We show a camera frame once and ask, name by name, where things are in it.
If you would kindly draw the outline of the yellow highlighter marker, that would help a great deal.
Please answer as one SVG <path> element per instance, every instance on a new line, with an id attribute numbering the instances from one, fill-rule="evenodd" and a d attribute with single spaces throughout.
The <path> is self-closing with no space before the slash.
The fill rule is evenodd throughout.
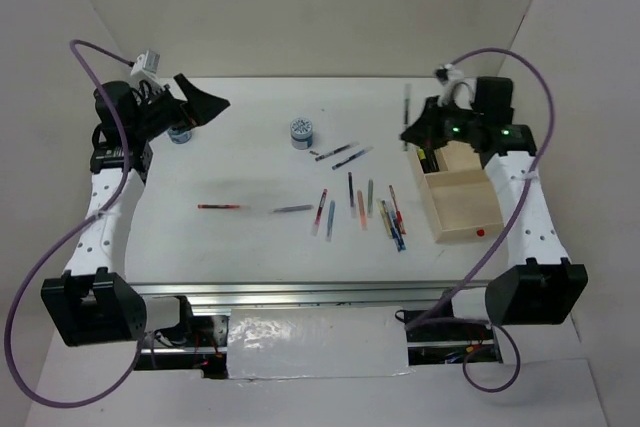
<path id="1" fill-rule="evenodd" d="M 428 154 L 423 149 L 418 148 L 417 149 L 417 156 L 419 158 L 419 162 L 420 162 L 422 171 L 425 174 L 432 173 L 433 172 L 433 164 L 432 164 Z"/>

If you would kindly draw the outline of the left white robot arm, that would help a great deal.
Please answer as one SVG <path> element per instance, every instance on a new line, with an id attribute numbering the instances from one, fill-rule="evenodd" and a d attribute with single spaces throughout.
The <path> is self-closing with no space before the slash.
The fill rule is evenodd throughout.
<path id="1" fill-rule="evenodd" d="M 61 276 L 45 280 L 42 301 L 69 347 L 134 341 L 161 330 L 176 346 L 196 337 L 197 321 L 185 296 L 143 297 L 124 278 L 124 261 L 136 205 L 145 188 L 151 140 L 169 129 L 188 133 L 220 115 L 230 103 L 174 78 L 183 96 L 143 80 L 103 84 L 93 93 L 100 122 L 92 136 L 92 223 Z"/>

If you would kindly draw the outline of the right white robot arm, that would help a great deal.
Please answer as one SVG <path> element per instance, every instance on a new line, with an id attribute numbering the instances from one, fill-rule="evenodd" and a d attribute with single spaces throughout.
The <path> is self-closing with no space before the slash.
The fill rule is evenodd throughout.
<path id="1" fill-rule="evenodd" d="M 479 77 L 469 107 L 455 94 L 466 81 L 458 72 L 441 77 L 443 91 L 426 99 L 403 141 L 435 150 L 452 141 L 478 155 L 497 196 L 504 223 L 508 268 L 490 281 L 485 307 L 494 325 L 558 325 L 588 283 L 584 265 L 571 261 L 554 228 L 538 175 L 537 147 L 530 128 L 513 123 L 508 78 Z"/>

